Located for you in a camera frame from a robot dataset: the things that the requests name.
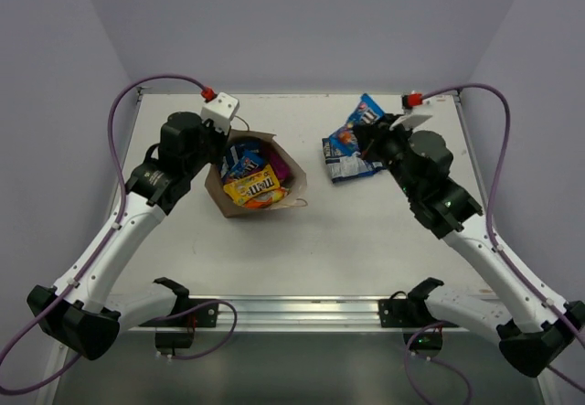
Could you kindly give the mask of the yellow M&M pack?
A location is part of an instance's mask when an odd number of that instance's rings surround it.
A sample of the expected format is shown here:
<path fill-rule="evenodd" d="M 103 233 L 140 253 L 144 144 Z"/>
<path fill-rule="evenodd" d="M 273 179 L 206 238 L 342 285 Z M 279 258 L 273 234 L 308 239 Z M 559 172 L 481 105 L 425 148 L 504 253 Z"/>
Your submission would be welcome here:
<path fill-rule="evenodd" d="M 280 187 L 280 181 L 271 166 L 223 186 L 223 191 L 238 205 L 243 206 L 251 199 Z"/>

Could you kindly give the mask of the purple snack bag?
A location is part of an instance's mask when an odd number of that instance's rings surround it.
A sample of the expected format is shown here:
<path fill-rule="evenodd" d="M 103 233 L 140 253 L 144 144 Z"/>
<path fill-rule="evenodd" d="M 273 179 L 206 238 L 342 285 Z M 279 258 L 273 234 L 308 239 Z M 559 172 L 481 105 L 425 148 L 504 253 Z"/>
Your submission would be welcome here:
<path fill-rule="evenodd" d="M 293 172 L 289 165 L 284 161 L 282 156 L 274 148 L 268 145 L 265 149 L 265 156 L 268 164 L 271 166 L 274 174 L 281 182 L 290 181 L 293 178 Z"/>

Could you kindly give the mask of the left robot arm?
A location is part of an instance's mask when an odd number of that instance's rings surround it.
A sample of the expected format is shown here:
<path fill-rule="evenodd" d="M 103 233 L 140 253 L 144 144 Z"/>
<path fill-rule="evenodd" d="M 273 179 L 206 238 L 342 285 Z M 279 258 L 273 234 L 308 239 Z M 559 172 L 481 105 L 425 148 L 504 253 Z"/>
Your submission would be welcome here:
<path fill-rule="evenodd" d="M 112 287 L 146 237 L 191 189 L 193 178 L 222 155 L 231 121 L 175 112 L 160 140 L 122 186 L 120 204 L 99 234 L 52 286 L 27 297 L 47 335 L 88 360 L 102 357 L 118 335 L 151 321 L 180 325 L 189 317 L 188 289 L 165 277 L 129 296 Z"/>

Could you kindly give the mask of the small blue M&M pack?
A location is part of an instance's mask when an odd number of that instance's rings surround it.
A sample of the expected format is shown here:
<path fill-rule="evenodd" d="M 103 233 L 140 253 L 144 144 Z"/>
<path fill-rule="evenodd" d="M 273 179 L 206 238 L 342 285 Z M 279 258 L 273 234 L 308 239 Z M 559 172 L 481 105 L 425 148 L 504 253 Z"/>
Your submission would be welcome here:
<path fill-rule="evenodd" d="M 379 105 L 367 93 L 362 94 L 359 103 L 345 123 L 329 136 L 332 146 L 338 149 L 343 156 L 352 156 L 358 153 L 359 146 L 354 129 L 357 126 L 376 123 L 383 115 L 384 111 Z"/>

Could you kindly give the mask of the blue Doritos bag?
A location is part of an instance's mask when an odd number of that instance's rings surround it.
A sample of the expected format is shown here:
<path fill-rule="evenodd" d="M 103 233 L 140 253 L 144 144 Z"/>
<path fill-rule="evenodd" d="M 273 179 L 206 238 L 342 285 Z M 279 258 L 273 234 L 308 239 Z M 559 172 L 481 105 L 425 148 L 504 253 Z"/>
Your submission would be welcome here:
<path fill-rule="evenodd" d="M 224 154 L 220 176 L 224 185 L 260 171 L 266 165 L 261 142 L 244 140 L 234 143 Z"/>

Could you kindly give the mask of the blue white cookie bag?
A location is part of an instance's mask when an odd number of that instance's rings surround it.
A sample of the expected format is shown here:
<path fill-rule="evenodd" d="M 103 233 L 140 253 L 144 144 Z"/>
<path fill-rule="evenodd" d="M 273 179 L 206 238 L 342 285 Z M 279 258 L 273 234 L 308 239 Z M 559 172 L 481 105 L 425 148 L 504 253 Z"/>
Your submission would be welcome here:
<path fill-rule="evenodd" d="M 333 184 L 372 177 L 385 167 L 380 162 L 368 162 L 357 155 L 347 156 L 335 147 L 330 138 L 322 139 L 324 163 Z"/>

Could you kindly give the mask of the orange snack bag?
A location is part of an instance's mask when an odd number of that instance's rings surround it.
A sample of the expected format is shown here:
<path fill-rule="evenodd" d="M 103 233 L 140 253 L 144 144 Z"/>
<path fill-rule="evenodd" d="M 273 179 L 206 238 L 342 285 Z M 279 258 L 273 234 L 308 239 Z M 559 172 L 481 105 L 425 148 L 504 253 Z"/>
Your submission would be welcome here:
<path fill-rule="evenodd" d="M 271 191 L 267 191 L 257 195 L 248 200 L 243 207 L 247 209 L 264 209 L 273 204 L 281 202 L 289 195 L 289 189 L 286 187 L 278 187 Z"/>

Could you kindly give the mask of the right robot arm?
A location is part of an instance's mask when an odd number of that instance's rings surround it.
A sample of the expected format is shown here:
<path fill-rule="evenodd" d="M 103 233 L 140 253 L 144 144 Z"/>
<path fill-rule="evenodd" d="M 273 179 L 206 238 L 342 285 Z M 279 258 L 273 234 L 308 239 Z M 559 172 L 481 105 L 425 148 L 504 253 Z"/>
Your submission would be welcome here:
<path fill-rule="evenodd" d="M 584 326 L 583 302 L 552 290 L 489 228 L 481 205 L 451 179 L 453 155 L 438 133 L 413 132 L 393 114 L 353 133 L 360 155 L 387 168 L 421 226 L 465 259 L 499 300 L 491 304 L 428 278 L 407 295 L 410 320 L 463 327 L 497 345 L 517 371 L 537 377 Z"/>

